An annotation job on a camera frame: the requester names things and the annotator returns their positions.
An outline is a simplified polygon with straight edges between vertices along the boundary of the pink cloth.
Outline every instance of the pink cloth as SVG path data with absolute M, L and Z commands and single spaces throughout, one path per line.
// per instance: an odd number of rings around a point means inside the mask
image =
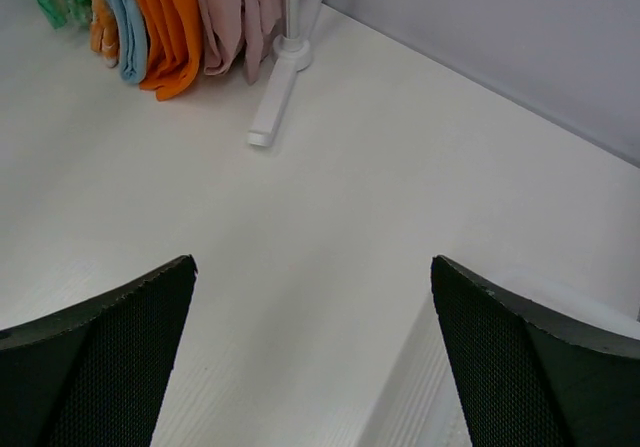
M 229 70 L 244 48 L 245 75 L 258 79 L 260 62 L 282 17 L 282 0 L 198 0 L 206 34 L 204 72 L 220 75 Z

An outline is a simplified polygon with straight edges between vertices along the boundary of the white wall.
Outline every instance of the white wall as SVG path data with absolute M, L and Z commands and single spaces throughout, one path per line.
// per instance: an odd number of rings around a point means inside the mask
M 328 0 L 640 164 L 640 0 Z

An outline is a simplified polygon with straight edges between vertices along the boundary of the white table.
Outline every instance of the white table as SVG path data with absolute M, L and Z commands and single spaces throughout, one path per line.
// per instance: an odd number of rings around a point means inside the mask
M 1 2 L 0 327 L 192 253 L 154 445 L 355 445 L 438 253 L 637 314 L 640 172 L 353 20 L 256 151 L 264 81 L 160 104 Z

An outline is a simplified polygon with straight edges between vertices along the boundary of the black mesh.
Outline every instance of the black mesh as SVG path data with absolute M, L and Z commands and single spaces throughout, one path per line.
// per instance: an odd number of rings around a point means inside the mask
M 47 342 L 74 335 L 77 338 L 77 332 L 82 332 L 73 347 L 58 349 L 60 353 L 73 351 L 74 355 L 60 377 L 62 381 L 48 410 L 42 409 L 47 410 L 46 415 L 33 419 L 32 428 L 39 429 L 37 445 L 150 444 L 191 301 L 195 273 L 193 259 L 177 259 L 132 284 L 31 323 L 67 324 L 60 332 L 49 332 L 52 335 L 45 336 L 48 338 L 4 351 L 0 342 L 1 359 L 20 351 L 39 351 Z M 14 337 L 28 337 L 29 325 L 16 329 Z M 36 326 L 39 331 L 47 329 Z M 56 362 L 56 355 L 51 352 L 49 358 L 37 357 L 31 361 Z M 32 403 L 39 402 L 37 391 L 32 397 Z M 14 439 L 20 439 L 18 443 L 0 440 L 0 445 L 34 445 L 27 442 L 29 436 L 16 429 L 14 434 Z
M 432 286 L 473 445 L 571 445 L 522 320 L 440 258 Z
M 476 446 L 640 446 L 640 341 L 438 257 L 432 289 Z

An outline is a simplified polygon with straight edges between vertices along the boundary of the orange towel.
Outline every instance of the orange towel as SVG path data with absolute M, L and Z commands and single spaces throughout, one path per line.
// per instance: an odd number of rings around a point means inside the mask
M 101 54 L 108 67 L 118 65 L 120 41 L 118 24 L 106 0 L 91 0 L 92 19 L 89 45 L 91 50 Z
M 202 57 L 202 21 L 197 0 L 136 0 L 149 35 L 144 90 L 158 100 L 183 92 L 198 75 Z

